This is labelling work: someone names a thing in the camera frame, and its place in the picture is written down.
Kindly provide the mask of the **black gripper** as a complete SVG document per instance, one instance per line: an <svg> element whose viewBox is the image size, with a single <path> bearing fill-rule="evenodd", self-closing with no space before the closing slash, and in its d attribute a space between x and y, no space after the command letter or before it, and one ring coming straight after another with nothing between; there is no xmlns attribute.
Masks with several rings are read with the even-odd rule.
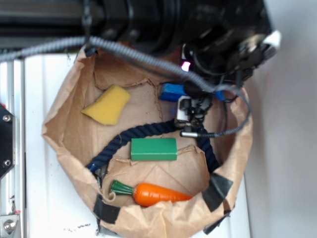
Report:
<svg viewBox="0 0 317 238"><path fill-rule="evenodd" d="M191 0L183 52L189 70L214 84L243 83L280 49L263 0Z"/></svg>

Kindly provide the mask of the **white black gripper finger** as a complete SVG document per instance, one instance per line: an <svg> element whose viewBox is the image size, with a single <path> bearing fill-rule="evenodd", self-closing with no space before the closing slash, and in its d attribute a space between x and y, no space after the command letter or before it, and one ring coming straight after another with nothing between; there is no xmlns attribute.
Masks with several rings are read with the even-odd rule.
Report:
<svg viewBox="0 0 317 238"><path fill-rule="evenodd" d="M212 96L204 95L199 98L181 96L177 102L174 124L178 128L190 126L200 127L212 106Z"/></svg>

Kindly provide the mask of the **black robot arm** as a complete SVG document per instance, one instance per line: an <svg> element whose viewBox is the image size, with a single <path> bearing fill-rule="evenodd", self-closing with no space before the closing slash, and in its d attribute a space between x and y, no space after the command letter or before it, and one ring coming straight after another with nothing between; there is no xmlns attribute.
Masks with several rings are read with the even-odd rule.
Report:
<svg viewBox="0 0 317 238"><path fill-rule="evenodd" d="M211 84L235 84L279 49L262 0L3 0L0 60L119 42L150 56L182 46L192 70Z"/></svg>

